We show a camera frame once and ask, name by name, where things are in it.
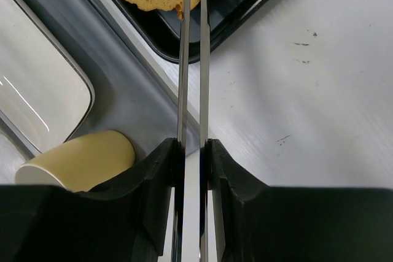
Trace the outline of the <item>metal food tongs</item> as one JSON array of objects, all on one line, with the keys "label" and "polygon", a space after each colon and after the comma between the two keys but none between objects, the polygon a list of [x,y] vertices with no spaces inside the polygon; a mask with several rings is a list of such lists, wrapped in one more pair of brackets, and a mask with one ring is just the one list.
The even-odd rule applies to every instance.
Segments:
[{"label": "metal food tongs", "polygon": [[173,166],[174,213],[171,261],[182,259],[184,224],[184,183],[187,127],[199,128],[199,251],[200,261],[208,260],[208,190],[212,168],[209,162],[209,75],[211,25],[209,0],[200,1],[200,108],[197,115],[189,110],[189,47],[191,0],[183,0],[179,44],[177,92],[177,159]]}]

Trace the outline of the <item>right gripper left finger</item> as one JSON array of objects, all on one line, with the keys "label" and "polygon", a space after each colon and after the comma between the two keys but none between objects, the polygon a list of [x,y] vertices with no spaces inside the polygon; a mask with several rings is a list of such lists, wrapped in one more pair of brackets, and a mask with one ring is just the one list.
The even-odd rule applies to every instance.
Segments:
[{"label": "right gripper left finger", "polygon": [[163,255],[179,143],[88,192],[1,186],[2,261],[157,261]]}]

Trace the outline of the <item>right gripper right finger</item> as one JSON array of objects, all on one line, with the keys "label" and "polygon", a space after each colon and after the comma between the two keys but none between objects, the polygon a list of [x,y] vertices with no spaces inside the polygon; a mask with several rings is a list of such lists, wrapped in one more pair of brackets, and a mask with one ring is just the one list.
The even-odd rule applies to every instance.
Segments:
[{"label": "right gripper right finger", "polygon": [[391,261],[392,190],[271,187],[207,145],[219,261]]}]

